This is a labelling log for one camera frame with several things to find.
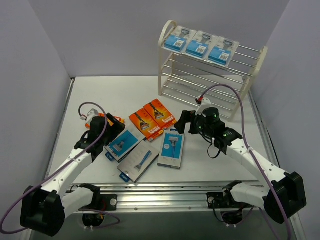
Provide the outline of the cream metal-rod shelf rack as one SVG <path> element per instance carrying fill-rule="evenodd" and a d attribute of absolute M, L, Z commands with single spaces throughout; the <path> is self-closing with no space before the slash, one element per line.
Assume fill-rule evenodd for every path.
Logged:
<path fill-rule="evenodd" d="M 198 58 L 184 51 L 179 53 L 164 48 L 167 37 L 180 25 L 168 20 L 158 40 L 158 95 L 196 107 L 196 97 L 208 87 L 205 97 L 212 106 L 218 108 L 220 115 L 232 121 L 244 100 L 267 56 L 268 47 L 260 50 L 239 45 L 228 67 L 208 60 L 213 46 L 210 46 L 204 58 Z"/>

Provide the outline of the clear Gillette blister pack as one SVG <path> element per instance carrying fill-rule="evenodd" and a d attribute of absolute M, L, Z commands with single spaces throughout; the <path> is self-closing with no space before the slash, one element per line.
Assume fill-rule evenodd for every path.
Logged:
<path fill-rule="evenodd" d="M 163 47 L 177 53 L 182 53 L 196 33 L 196 30 L 178 26 L 164 41 Z"/>
<path fill-rule="evenodd" d="M 210 46 L 214 45 L 217 40 L 218 36 L 198 30 L 186 47 L 185 53 L 203 59 Z"/>

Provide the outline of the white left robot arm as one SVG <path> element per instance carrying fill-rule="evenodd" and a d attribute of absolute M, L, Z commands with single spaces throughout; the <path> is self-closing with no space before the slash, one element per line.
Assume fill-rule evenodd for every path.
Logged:
<path fill-rule="evenodd" d="M 100 212 L 103 209 L 99 187 L 83 183 L 73 192 L 67 191 L 83 170 L 103 152 L 104 147 L 125 130 L 125 124 L 107 113 L 106 117 L 94 116 L 89 125 L 68 158 L 48 181 L 25 190 L 20 215 L 22 227 L 53 237 L 74 212 L 81 209 Z"/>

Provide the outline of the orange gillette fusion5 box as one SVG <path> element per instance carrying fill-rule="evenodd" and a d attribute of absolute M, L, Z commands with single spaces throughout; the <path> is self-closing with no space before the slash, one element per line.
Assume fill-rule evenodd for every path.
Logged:
<path fill-rule="evenodd" d="M 98 112 L 98 113 L 94 113 L 93 114 L 93 117 L 104 117 L 105 115 L 103 114 L 103 113 L 100 113 L 100 112 Z M 114 118 L 115 119 L 117 119 L 120 123 L 125 123 L 125 119 L 124 118 L 121 118 L 121 117 L 118 117 L 118 116 L 114 116 Z M 86 120 L 86 123 L 85 123 L 85 127 L 87 128 L 87 129 L 90 129 L 90 123 L 91 123 L 91 121 L 92 121 L 92 118 L 87 118 L 87 120 Z M 109 124 L 112 126 L 113 125 L 113 123 L 111 122 L 111 120 L 110 119 L 108 119 L 108 122 L 109 122 Z"/>
<path fill-rule="evenodd" d="M 172 113 L 157 98 L 143 108 L 163 130 L 169 129 L 177 122 Z"/>
<path fill-rule="evenodd" d="M 129 119 L 149 142 L 154 141 L 164 133 L 164 130 L 144 108 L 131 114 Z"/>

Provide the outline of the white Gillette Skinguard razor pack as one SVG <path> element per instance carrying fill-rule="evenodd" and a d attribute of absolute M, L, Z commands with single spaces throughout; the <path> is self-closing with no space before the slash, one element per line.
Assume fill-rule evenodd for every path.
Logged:
<path fill-rule="evenodd" d="M 219 36 L 207 59 L 212 63 L 228 67 L 239 45 L 238 41 Z"/>

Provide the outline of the orange Gillette Fusion5 box left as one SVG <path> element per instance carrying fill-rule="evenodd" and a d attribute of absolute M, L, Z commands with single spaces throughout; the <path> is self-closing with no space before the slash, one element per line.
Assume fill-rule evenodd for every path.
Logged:
<path fill-rule="evenodd" d="M 98 112 L 98 113 L 94 113 L 93 114 L 93 117 L 104 117 L 105 115 L 103 114 L 103 113 L 100 113 L 100 112 Z M 115 119 L 117 119 L 120 123 L 125 123 L 125 119 L 124 118 L 121 118 L 121 117 L 118 117 L 118 116 L 114 116 L 114 118 Z M 90 123 L 91 123 L 91 121 L 92 121 L 92 118 L 87 118 L 87 120 L 86 120 L 86 123 L 85 123 L 85 127 L 87 128 L 87 129 L 90 129 Z M 112 126 L 113 125 L 113 123 L 111 122 L 111 120 L 110 119 L 108 119 L 108 122 L 109 122 L 109 124 Z"/>

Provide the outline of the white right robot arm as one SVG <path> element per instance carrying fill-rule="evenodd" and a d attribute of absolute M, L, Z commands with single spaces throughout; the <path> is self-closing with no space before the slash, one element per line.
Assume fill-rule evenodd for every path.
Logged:
<path fill-rule="evenodd" d="M 259 207 L 276 223 L 283 224 L 307 205 L 303 178 L 277 167 L 254 150 L 236 130 L 220 120 L 219 111 L 209 107 L 202 114 L 184 110 L 174 127 L 178 133 L 201 135 L 213 141 L 218 151 L 249 171 L 261 187 L 235 180 L 223 188 L 222 200 L 227 206 L 236 203 Z"/>

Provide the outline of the orange Gillette Fusion5 box right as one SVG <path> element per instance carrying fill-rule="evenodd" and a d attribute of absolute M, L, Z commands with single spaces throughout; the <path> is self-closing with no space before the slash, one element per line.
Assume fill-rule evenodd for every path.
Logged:
<path fill-rule="evenodd" d="M 157 98 L 143 108 L 163 130 L 169 129 L 177 122 L 172 113 Z"/>

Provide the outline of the orange Gillette Fusion5 box middle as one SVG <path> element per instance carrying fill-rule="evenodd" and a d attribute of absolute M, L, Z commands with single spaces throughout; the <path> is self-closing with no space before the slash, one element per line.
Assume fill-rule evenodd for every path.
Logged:
<path fill-rule="evenodd" d="M 164 130 L 144 108 L 131 114 L 129 119 L 149 142 L 154 141 L 164 133 Z"/>

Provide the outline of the aluminium mounting rail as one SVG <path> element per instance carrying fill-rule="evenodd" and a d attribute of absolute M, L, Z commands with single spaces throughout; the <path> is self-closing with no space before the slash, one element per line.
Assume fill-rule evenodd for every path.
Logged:
<path fill-rule="evenodd" d="M 42 186 L 30 186 L 25 191 L 22 200 L 20 223 L 32 224 L 62 224 L 66 218 L 76 211 L 98 211 L 108 209 L 108 200 L 101 189 L 92 184 L 81 184 L 75 191 L 70 187 L 54 187 L 45 190 Z M 273 181 L 270 189 L 247 185 L 234 181 L 220 192 L 209 192 L 209 208 L 243 209 L 248 207 L 261 208 L 275 222 L 282 224 L 285 218 L 290 218 L 305 206 L 305 199 L 299 193 L 292 179 L 286 176 L 280 182 Z M 134 192 L 124 197 L 125 203 L 121 209 L 142 207 L 144 209 L 179 209 L 191 207 L 200 197 L 194 191 L 186 193 L 177 190 L 159 192 Z"/>

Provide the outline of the grey Harry's box blue razor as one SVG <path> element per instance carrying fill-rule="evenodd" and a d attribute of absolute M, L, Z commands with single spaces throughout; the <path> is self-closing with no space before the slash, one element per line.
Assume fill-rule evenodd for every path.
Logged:
<path fill-rule="evenodd" d="M 136 183 L 159 156 L 159 151 L 149 142 L 141 141 L 118 165 L 120 179 Z"/>

